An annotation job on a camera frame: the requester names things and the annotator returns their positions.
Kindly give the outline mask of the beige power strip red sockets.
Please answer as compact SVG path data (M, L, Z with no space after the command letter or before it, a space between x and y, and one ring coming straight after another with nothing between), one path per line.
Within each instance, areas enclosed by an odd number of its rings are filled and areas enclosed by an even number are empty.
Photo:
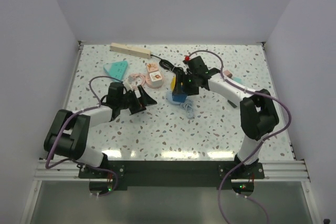
M135 57L140 57L140 58L145 58L145 59L151 58L151 51L145 48L111 43L110 50L113 52L129 55L129 56L135 56Z

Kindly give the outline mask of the blue cube socket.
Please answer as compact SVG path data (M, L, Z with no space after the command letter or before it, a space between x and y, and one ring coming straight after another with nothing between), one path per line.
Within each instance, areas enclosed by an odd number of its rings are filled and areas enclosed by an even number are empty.
M172 91L172 100L178 103L184 103L187 98L187 94L182 90L173 90Z

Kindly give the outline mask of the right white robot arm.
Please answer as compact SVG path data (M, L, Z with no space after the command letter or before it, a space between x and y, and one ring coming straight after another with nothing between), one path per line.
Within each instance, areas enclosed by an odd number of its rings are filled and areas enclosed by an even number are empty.
M236 154L238 162L234 173L246 178L253 171L252 164L258 159L264 137L279 123L279 117L270 93L266 89L248 89L234 81L224 71L208 68L200 56L185 57L187 69L175 74L172 98L182 101L187 96L198 95L199 88L217 93L239 108L240 125L245 134L242 146Z

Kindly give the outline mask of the pink charger plug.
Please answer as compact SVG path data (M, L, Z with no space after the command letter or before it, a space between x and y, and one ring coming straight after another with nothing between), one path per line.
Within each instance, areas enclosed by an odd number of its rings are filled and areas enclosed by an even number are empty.
M223 71L223 74L226 78L232 78L233 77L233 74L229 71L229 70L225 70Z

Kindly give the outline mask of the teal triangular power strip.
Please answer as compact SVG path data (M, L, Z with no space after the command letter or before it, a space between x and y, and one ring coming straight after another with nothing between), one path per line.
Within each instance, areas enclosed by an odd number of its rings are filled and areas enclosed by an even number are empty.
M103 69L108 76L118 79L120 81L123 80L127 68L128 68L127 61L107 63L103 66Z

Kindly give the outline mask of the light teal charger plug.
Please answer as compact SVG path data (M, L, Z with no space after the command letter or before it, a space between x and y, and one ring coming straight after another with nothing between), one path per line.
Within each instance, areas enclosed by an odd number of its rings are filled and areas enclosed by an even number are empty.
M242 80L240 78L233 77L233 80L236 81L237 83L242 84Z

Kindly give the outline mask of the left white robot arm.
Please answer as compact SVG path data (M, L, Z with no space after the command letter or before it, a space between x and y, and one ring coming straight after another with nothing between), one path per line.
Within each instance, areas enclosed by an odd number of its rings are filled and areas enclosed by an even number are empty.
M137 87L137 97L133 89L127 89L123 82L112 82L106 97L97 106L81 111L61 109L57 112L44 141L44 150L48 152L46 168L56 154L67 160L90 166L90 171L97 178L108 174L108 157L87 145L88 132L91 127L112 122L122 110L136 114L146 110L147 106L156 105L142 86Z

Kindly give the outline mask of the yellow cube socket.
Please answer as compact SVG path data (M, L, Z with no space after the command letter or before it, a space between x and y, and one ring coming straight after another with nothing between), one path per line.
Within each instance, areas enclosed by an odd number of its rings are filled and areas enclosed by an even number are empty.
M175 89L175 85L176 85L176 76L174 76L172 78L172 81L171 81L171 84L170 84L170 88L171 88L171 91L173 92L173 90Z

